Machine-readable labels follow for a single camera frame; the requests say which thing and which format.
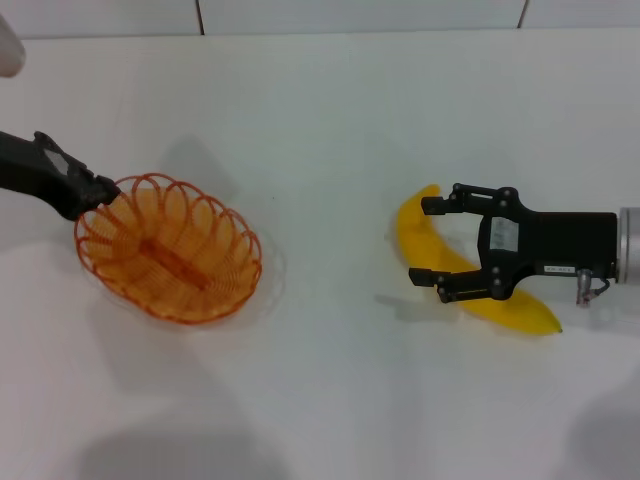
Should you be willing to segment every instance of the wire basket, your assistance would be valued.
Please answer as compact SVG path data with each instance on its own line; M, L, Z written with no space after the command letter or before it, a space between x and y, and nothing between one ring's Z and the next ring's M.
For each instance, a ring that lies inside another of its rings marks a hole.
M82 265L150 315L188 325L237 311L262 274L258 237L234 210L159 173L123 178L75 224Z

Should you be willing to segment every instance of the white wall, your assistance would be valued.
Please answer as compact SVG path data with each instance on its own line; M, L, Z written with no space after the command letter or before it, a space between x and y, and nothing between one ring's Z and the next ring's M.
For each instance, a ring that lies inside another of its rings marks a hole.
M524 0L200 0L205 33L211 35L515 28L523 4Z
M0 0L18 35L198 35L195 0Z
M530 0L523 27L640 26L640 0Z

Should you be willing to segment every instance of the white surface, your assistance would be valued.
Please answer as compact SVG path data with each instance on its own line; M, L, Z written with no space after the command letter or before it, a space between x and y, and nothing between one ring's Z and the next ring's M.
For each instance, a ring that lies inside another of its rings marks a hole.
M634 27L636 0L531 0L523 27Z
M524 0L200 0L209 35L516 28Z
M199 35L195 0L0 0L23 38Z
M110 301L46 204L0 192L3 477L636 479L638 290L583 311L573 282L527 281L565 333L520 337L414 288L389 226L429 182L513 185L540 210L640 205L639 43L28 42L0 130L42 129L115 178L193 181L268 255L239 317L175 331Z

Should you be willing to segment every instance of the label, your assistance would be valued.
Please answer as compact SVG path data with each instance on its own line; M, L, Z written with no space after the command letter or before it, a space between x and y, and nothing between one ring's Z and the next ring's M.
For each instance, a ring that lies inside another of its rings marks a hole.
M51 150L47 150L46 148L44 149L44 153L47 154L47 157L49 158L49 160L51 160L51 163L53 163L53 166L56 167L56 169L61 174L66 176L67 172L69 171L69 164L64 159L64 157L60 155L58 152L52 152Z
M575 267L560 267L557 265L545 265L544 273L560 273L560 274L574 274L576 273Z
M518 252L518 234L520 226L504 217L491 219L491 237L489 250L507 250Z

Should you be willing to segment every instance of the yellow banana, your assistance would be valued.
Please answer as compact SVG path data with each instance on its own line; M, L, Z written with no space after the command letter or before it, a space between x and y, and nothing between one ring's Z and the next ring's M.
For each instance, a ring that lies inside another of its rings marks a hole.
M396 221L400 250L411 267L454 273L476 270L476 266L447 246L431 218L422 212L422 197L435 197L439 193L438 185L429 185L402 205ZM476 316L531 335L562 332L551 310L522 290L516 289L505 301L487 298L467 300L459 305Z

